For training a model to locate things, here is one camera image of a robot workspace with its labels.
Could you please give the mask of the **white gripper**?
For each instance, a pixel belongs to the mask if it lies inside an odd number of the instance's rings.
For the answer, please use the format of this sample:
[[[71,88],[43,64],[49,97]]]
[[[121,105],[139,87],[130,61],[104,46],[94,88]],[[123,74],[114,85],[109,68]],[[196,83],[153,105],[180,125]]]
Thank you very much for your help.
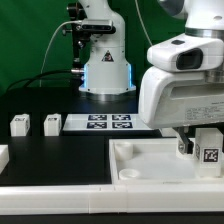
[[[224,122],[222,74],[224,40],[178,35],[148,49],[138,113],[150,128],[175,127],[178,150],[192,154],[194,143],[181,126]]]

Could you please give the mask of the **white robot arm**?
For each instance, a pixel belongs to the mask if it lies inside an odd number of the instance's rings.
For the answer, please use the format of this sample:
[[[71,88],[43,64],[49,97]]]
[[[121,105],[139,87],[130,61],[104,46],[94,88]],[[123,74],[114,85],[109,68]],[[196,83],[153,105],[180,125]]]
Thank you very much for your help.
[[[157,0],[185,32],[148,49],[152,64],[141,82],[138,113],[152,129],[174,128],[182,151],[192,144],[185,126],[224,122],[224,0]],[[105,98],[133,91],[125,58],[125,22],[108,0],[79,0],[93,36],[80,91]]]

